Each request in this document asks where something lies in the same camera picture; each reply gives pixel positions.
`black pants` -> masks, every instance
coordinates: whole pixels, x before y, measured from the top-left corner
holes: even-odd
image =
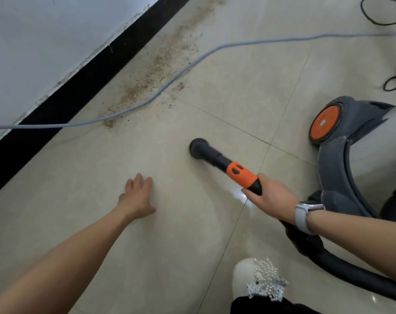
[[[267,296],[241,296],[232,302],[230,314],[320,314],[303,304],[292,304],[283,298],[282,302],[271,302]]]

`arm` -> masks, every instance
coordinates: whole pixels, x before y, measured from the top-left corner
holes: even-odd
[[[248,199],[266,214],[295,225],[297,197],[281,182],[258,174],[262,196],[243,189]],[[311,211],[309,229],[338,244],[370,266],[396,281],[396,222],[346,215],[331,211]]]
[[[151,186],[152,179],[143,184],[141,174],[129,179],[112,211],[49,251],[0,295],[0,313],[68,313],[125,227],[156,211],[149,203]]]

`orange handle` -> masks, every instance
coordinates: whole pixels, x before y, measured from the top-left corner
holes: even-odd
[[[237,162],[232,162],[227,167],[226,174],[243,188],[249,188],[258,179],[255,174]]]

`forearm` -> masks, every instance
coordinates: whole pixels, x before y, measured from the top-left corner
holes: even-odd
[[[307,225],[396,281],[396,222],[312,211]]]
[[[67,313],[132,220],[114,209],[59,244],[0,296],[0,313]]]

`wristwatch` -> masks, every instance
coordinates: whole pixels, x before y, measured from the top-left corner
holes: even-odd
[[[306,234],[316,235],[309,229],[309,227],[307,227],[306,219],[310,211],[316,211],[319,209],[324,210],[325,207],[323,204],[319,204],[313,200],[305,200],[297,204],[295,214],[297,228]]]

